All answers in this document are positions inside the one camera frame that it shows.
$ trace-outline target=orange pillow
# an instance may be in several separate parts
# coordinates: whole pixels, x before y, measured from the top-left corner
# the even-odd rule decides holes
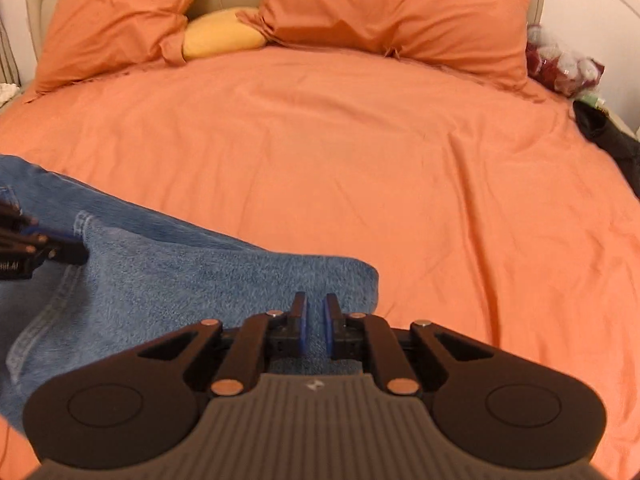
[[[530,0],[262,0],[241,14],[285,45],[357,48],[447,65],[510,89],[527,82]]]
[[[58,0],[36,69],[34,89],[146,62],[182,64],[193,0]]]

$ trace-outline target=ribbed rubber pad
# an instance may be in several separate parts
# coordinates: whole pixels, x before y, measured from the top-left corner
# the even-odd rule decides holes
[[[603,480],[587,460],[541,472],[481,462],[440,434],[420,400],[384,394],[368,374],[263,374],[252,392],[210,402],[190,436],[163,456],[112,471],[45,462],[30,478]]]

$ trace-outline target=pillowcase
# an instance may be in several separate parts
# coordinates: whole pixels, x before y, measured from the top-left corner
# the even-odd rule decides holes
[[[193,0],[58,0],[36,68],[38,93],[131,65],[183,64]]]
[[[216,56],[264,46],[267,40],[259,31],[238,21],[236,12],[239,10],[244,10],[247,14],[258,13],[258,9],[253,7],[234,7],[210,12],[190,22],[184,32],[184,59]]]
[[[530,0],[262,0],[241,21],[284,45],[356,48],[447,65],[519,89]]]

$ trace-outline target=red plush toy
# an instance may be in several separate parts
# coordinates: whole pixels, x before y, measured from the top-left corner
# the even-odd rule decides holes
[[[529,25],[527,69],[530,77],[566,97],[596,87],[604,73],[604,66],[591,57],[560,48],[541,25]]]

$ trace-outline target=plush toy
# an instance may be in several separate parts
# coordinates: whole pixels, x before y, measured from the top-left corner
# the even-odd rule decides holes
[[[240,10],[258,12],[252,7],[234,7],[210,12],[190,22],[182,44],[184,59],[188,61],[264,46],[266,40],[260,32],[238,21],[236,12]]]
[[[575,97],[600,82],[604,66],[594,59],[563,50],[541,25],[527,31],[529,76],[566,97]]]

